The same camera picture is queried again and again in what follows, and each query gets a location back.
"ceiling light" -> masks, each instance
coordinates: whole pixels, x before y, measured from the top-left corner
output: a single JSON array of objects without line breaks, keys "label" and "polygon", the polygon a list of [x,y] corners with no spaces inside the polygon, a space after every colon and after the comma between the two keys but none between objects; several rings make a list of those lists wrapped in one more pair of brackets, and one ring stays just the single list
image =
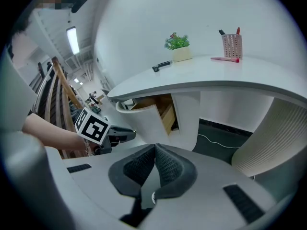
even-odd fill
[{"label": "ceiling light", "polygon": [[67,32],[69,44],[71,45],[72,53],[74,55],[78,54],[80,51],[79,51],[76,27],[73,26],[71,28],[68,28],[66,32]]}]

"pen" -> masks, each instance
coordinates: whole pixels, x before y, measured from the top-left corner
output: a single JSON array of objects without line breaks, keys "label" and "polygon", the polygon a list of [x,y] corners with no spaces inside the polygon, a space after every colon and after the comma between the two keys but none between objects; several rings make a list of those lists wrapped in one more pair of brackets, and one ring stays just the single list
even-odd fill
[{"label": "pen", "polygon": [[225,35],[225,32],[221,29],[221,30],[219,30],[219,33],[221,34],[221,35]]}]

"black slot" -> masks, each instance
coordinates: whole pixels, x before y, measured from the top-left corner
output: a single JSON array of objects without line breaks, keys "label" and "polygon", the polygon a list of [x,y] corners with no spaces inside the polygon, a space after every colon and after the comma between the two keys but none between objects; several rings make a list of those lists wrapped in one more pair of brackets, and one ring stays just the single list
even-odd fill
[{"label": "black slot", "polygon": [[74,172],[83,171],[89,168],[91,168],[91,165],[89,165],[88,163],[85,163],[85,164],[81,164],[77,166],[68,167],[67,170],[69,173],[74,173]]},{"label": "black slot", "polygon": [[238,185],[229,185],[223,189],[247,223],[252,223],[264,215],[264,212]]}]

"pink pen holder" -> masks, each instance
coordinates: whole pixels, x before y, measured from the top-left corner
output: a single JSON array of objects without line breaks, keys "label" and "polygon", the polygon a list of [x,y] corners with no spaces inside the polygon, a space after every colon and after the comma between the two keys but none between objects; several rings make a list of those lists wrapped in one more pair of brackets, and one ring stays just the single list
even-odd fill
[{"label": "pink pen holder", "polygon": [[238,34],[222,35],[224,56],[230,58],[243,58],[242,36]]}]

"small green plant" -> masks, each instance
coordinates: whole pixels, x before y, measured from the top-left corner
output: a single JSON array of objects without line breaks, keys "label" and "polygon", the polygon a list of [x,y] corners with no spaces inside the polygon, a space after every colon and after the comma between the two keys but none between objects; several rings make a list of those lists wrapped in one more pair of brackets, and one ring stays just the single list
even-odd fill
[{"label": "small green plant", "polygon": [[188,35],[184,35],[183,37],[177,36],[177,33],[171,34],[170,38],[165,40],[165,48],[170,50],[174,50],[177,48],[188,47],[190,42],[188,40]]}]

